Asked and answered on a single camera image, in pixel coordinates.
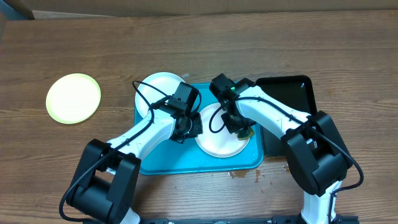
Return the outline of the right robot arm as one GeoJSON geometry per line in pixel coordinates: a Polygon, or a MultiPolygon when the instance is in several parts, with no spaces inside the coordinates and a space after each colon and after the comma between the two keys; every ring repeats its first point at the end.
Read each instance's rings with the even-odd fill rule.
{"type": "Polygon", "coordinates": [[[342,181],[355,162],[328,114],[295,110],[247,78],[234,82],[221,74],[209,89],[230,133],[248,138],[251,126],[259,124],[280,140],[292,177],[304,191],[304,204],[298,217],[273,217],[274,223],[358,222],[335,212],[336,196],[345,189],[342,181]]]}

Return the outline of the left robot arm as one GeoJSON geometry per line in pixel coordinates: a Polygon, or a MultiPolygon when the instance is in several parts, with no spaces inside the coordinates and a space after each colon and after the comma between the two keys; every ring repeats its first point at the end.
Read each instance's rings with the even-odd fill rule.
{"type": "Polygon", "coordinates": [[[165,140],[182,144],[203,132],[196,101],[201,93],[181,82],[174,94],[148,103],[148,114],[126,133],[90,141],[60,201],[60,216],[69,222],[140,223],[131,204],[141,162],[165,140]]]}

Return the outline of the white plate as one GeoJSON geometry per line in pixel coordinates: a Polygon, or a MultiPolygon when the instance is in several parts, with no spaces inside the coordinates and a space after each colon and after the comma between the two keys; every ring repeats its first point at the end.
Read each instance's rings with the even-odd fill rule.
{"type": "Polygon", "coordinates": [[[200,111],[203,133],[199,134],[195,140],[199,147],[211,156],[231,157],[240,153],[249,140],[239,140],[238,135],[230,134],[226,127],[218,133],[210,131],[210,118],[219,107],[219,103],[213,103],[200,111]]]}
{"type": "MultiPolygon", "coordinates": [[[[180,82],[185,83],[185,81],[181,77],[170,72],[154,73],[145,78],[143,82],[159,89],[166,95],[173,95],[180,82]]],[[[157,100],[160,100],[165,96],[161,92],[147,85],[140,84],[137,89],[142,93],[142,95],[150,104],[155,103],[157,100]]],[[[142,118],[147,115],[149,106],[138,94],[136,94],[135,96],[135,106],[137,112],[142,118]]]]}

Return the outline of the green yellow sponge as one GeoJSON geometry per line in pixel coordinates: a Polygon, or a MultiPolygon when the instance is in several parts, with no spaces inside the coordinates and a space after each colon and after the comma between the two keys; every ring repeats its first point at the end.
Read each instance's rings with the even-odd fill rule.
{"type": "Polygon", "coordinates": [[[248,127],[248,128],[243,128],[241,130],[238,131],[238,139],[240,141],[245,141],[250,139],[253,135],[255,135],[254,130],[252,129],[252,127],[248,127]]]}

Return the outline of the yellow-green rimmed plate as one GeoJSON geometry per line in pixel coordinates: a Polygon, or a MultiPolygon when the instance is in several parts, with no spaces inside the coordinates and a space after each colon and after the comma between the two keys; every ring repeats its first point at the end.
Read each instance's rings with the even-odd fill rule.
{"type": "Polygon", "coordinates": [[[100,105],[101,89],[97,81],[82,73],[58,79],[46,96],[46,109],[55,121],[76,124],[88,119],[100,105]]]}

